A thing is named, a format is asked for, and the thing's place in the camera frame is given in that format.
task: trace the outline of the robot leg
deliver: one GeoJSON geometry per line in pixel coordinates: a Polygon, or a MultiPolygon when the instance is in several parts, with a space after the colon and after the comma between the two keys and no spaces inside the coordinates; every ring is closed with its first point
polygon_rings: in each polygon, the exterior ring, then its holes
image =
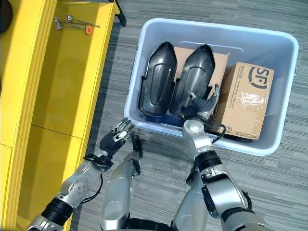
{"type": "Polygon", "coordinates": [[[204,186],[200,172],[195,172],[191,188],[184,199],[172,222],[174,231],[204,231],[208,211],[204,205],[201,188],[204,186]]]}
{"type": "Polygon", "coordinates": [[[129,218],[131,179],[140,175],[139,159],[142,157],[141,142],[132,136],[134,151],[114,170],[101,207],[102,230],[117,230],[125,226],[129,218]]]}

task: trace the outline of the yellow cabinet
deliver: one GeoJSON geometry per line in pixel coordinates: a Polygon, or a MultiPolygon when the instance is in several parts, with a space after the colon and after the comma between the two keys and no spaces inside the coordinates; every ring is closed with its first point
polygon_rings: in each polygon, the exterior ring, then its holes
{"type": "Polygon", "coordinates": [[[14,18],[0,37],[0,222],[15,230],[42,212],[85,154],[120,10],[116,2],[10,2],[14,18]],[[100,28],[56,30],[53,17],[68,13],[100,28]]]}

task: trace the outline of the orange cap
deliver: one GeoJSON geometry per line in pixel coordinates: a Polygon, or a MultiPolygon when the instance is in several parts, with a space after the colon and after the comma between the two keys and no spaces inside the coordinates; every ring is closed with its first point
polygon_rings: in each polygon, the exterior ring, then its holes
{"type": "Polygon", "coordinates": [[[86,31],[86,34],[91,35],[93,32],[93,28],[89,25],[86,25],[85,31],[86,31]]]}

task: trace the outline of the light blue plastic bin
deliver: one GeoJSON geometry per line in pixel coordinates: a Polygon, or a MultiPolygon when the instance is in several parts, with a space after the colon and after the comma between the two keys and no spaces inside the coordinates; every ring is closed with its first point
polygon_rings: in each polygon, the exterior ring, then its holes
{"type": "Polygon", "coordinates": [[[124,115],[138,128],[181,137],[181,128],[146,121],[138,109],[141,77],[145,75],[151,53],[164,41],[190,49],[208,44],[216,53],[230,54],[228,67],[236,62],[244,62],[274,69],[274,80],[259,140],[245,143],[223,138],[215,145],[251,155],[269,155],[278,148],[298,53],[298,42],[292,35],[242,26],[162,18],[146,22],[140,33],[124,115]]]}

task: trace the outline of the gray carpet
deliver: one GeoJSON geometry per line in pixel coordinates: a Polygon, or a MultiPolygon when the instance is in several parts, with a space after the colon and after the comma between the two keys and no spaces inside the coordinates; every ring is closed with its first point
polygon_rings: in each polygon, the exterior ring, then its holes
{"type": "MultiPolygon", "coordinates": [[[[139,33],[147,20],[163,17],[291,33],[299,42],[298,75],[280,147],[266,157],[224,149],[217,152],[234,179],[249,192],[254,211],[269,225],[277,231],[308,230],[308,1],[120,0],[120,4],[128,23],[126,28],[114,24],[88,152],[97,150],[100,138],[123,117],[139,33]]],[[[181,139],[143,130],[137,133],[143,141],[144,158],[142,174],[133,180],[131,215],[169,224],[188,190],[185,179],[191,160],[187,147],[181,139]]],[[[114,156],[114,166],[130,150],[128,143],[114,156]]],[[[102,193],[74,213],[71,230],[100,230],[100,206],[111,172],[104,174],[102,193]]],[[[220,221],[209,218],[206,230],[221,230],[220,221]]]]}

